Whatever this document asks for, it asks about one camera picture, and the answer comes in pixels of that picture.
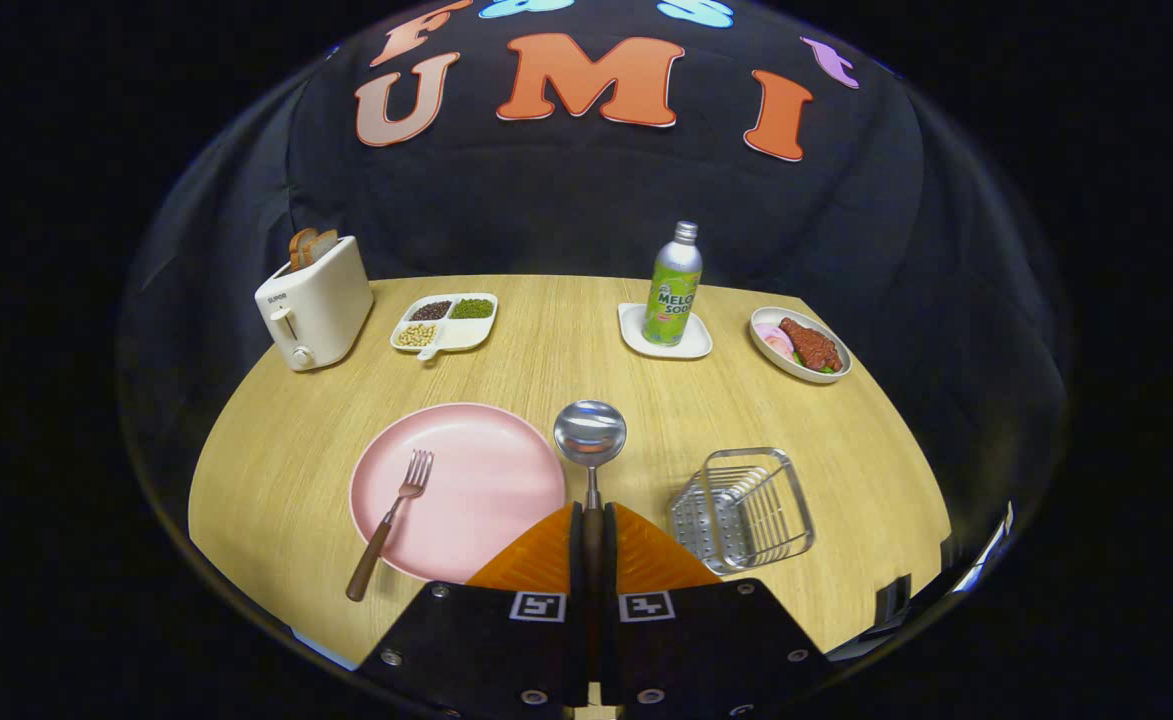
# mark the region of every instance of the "white divided plate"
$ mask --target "white divided plate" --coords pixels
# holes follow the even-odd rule
[[[811,371],[805,368],[804,365],[793,364],[791,360],[786,359],[781,352],[774,351],[772,347],[766,345],[764,338],[760,338],[759,333],[755,332],[755,325],[775,325],[781,322],[784,318],[795,320],[795,322],[802,325],[802,327],[818,331],[825,337],[828,337],[830,342],[834,342],[834,351],[839,355],[839,361],[842,361],[843,368],[839,371],[839,373],[819,373],[816,371]],[[814,383],[833,383],[852,371],[852,354],[848,352],[848,347],[843,345],[843,341],[839,340],[838,334],[834,334],[829,328],[825,327],[821,322],[816,322],[813,318],[802,313],[796,313],[794,310],[786,310],[786,307],[760,307],[759,310],[755,310],[750,317],[750,338],[752,341],[755,341],[755,347],[758,347],[759,351],[768,358],[768,360],[773,361],[773,365],[777,365],[778,368],[795,375],[795,378],[805,379],[805,381]]]
[[[408,318],[416,313],[418,307],[422,305],[430,305],[430,303],[439,303],[441,300],[448,300],[450,305],[448,306],[448,313],[452,313],[453,307],[457,306],[457,300],[487,300],[493,304],[493,314],[487,318],[470,318],[470,319],[453,319],[445,313],[443,318],[439,320],[416,320],[412,322]],[[449,296],[427,296],[422,299],[416,300],[408,306],[408,310],[404,312],[402,318],[399,318],[399,324],[395,325],[394,331],[389,333],[389,346],[395,349],[402,349],[406,352],[421,352],[422,346],[409,346],[409,345],[398,345],[395,338],[399,333],[404,332],[404,328],[408,328],[409,325],[436,325],[439,330],[435,331],[439,349],[440,351],[460,351],[470,349],[484,341],[489,337],[489,331],[493,330],[494,320],[499,319],[499,297],[491,296],[487,292],[454,292]]]
[[[689,324],[683,328],[683,340],[679,345],[653,345],[644,340],[644,307],[642,303],[623,303],[617,306],[617,322],[622,325],[622,340],[632,351],[651,356],[706,356],[716,346],[710,341],[710,332],[696,313],[689,314]]]

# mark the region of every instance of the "bottle label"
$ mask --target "bottle label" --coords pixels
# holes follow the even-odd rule
[[[701,273],[682,273],[656,264],[649,307],[644,313],[644,338],[655,345],[678,345],[689,324],[692,299]]]

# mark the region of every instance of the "colored letter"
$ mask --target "colored letter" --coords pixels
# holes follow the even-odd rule
[[[461,56],[461,53],[445,53],[413,64],[413,74],[416,76],[416,106],[413,106],[413,111],[407,118],[396,122],[386,118],[386,99],[389,97],[389,87],[399,79],[399,73],[385,74],[374,81],[362,83],[359,90],[354,91],[354,96],[359,99],[354,115],[354,131],[359,136],[359,142],[372,147],[393,145],[429,128],[430,123],[435,122],[440,100],[445,96],[445,73],[448,72],[449,64],[455,63]]]
[[[743,135],[746,145],[774,158],[796,163],[804,159],[800,137],[800,111],[813,94],[798,82],[766,70],[751,70],[764,95],[759,101],[759,120]]]
[[[421,38],[421,33],[443,27],[443,23],[448,22],[449,11],[461,11],[470,4],[472,0],[457,0],[456,4],[446,5],[439,11],[430,11],[421,18],[408,20],[407,23],[402,23],[402,26],[386,33],[386,38],[389,38],[389,40],[386,41],[385,49],[381,50],[381,55],[377,55],[377,59],[368,63],[368,67],[375,68],[378,64],[385,63],[386,60],[396,55],[404,55],[408,50],[412,50],[413,47],[426,42],[426,38]]]
[[[494,4],[480,11],[480,16],[487,20],[504,18],[526,11],[530,13],[545,13],[567,8],[569,5],[572,5],[572,0],[495,0]]]
[[[545,101],[549,81],[564,108],[581,117],[595,100],[613,88],[613,99],[599,114],[618,123],[670,127],[674,114],[667,108],[670,67],[683,56],[683,47],[653,38],[626,38],[598,63],[582,53],[572,38],[541,33],[515,38],[507,46],[518,54],[510,100],[499,108],[502,120],[550,117],[555,106]]]
[[[834,50],[834,47],[829,47],[825,42],[818,42],[816,40],[809,40],[808,38],[800,38],[800,40],[807,42],[813,47],[813,56],[818,59],[818,63],[822,66],[825,73],[828,76],[836,79],[839,82],[857,89],[857,81],[855,79],[848,77],[848,74],[843,72],[845,68],[852,69],[852,63],[848,60],[842,59]]]
[[[696,23],[704,23],[710,27],[732,27],[732,8],[724,4],[716,4],[716,0],[665,0],[658,4],[662,14],[678,20],[692,20]]]

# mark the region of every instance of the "letter m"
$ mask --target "letter m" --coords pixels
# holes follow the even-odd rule
[[[670,68],[683,47],[655,38],[626,38],[592,63],[572,38],[541,33],[515,38],[507,46],[518,54],[510,100],[499,108],[502,120],[548,118],[555,106],[545,101],[545,82],[554,86],[564,108],[581,117],[615,83],[613,99],[599,114],[618,123],[670,127],[667,108]]]

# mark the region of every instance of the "beans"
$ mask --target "beans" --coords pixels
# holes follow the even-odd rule
[[[430,340],[435,338],[435,325],[421,324],[421,325],[408,325],[404,328],[404,332],[395,337],[395,345],[402,345],[404,347],[425,347],[430,345]]]
[[[438,320],[443,318],[445,313],[448,313],[448,306],[452,305],[448,300],[441,300],[439,303],[430,303],[430,305],[422,305],[418,307],[416,313],[413,313],[409,320]]]
[[[487,318],[490,314],[493,314],[491,300],[462,300],[457,303],[456,307],[453,307],[453,314],[449,318]]]

